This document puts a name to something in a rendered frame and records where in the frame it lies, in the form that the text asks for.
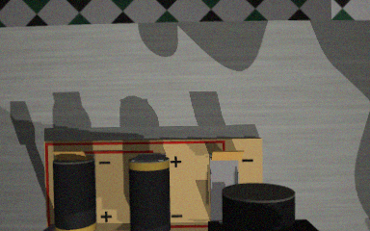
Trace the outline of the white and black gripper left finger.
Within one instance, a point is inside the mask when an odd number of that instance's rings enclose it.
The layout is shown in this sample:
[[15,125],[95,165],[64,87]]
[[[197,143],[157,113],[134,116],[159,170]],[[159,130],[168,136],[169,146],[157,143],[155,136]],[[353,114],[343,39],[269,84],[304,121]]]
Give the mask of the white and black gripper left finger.
[[225,229],[218,221],[208,221],[208,231],[225,231]]

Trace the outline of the black battery with yellow band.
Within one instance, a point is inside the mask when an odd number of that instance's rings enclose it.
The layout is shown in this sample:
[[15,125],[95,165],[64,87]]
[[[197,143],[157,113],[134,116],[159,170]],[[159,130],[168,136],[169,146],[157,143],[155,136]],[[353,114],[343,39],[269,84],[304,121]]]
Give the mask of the black battery with yellow band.
[[222,218],[225,231],[295,231],[295,192],[265,183],[224,187]]
[[95,231],[94,158],[54,160],[55,231]]
[[130,231],[171,231],[170,158],[129,159]]

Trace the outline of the tan flat circuit board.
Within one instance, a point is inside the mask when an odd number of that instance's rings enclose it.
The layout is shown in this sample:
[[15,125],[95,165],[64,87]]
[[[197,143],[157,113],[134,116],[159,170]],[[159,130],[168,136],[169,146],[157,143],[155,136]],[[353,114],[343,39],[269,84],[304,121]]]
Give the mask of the tan flat circuit board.
[[45,141],[43,231],[55,231],[53,160],[94,158],[95,231],[130,231],[128,160],[165,157],[170,158],[171,231],[208,231],[208,221],[223,224],[222,189],[263,183],[261,138]]

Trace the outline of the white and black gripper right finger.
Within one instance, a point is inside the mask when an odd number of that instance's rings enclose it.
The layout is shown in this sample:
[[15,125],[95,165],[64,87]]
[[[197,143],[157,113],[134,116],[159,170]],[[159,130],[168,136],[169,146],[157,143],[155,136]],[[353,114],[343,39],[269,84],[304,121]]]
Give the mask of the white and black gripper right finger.
[[319,231],[307,219],[295,219],[295,231]]

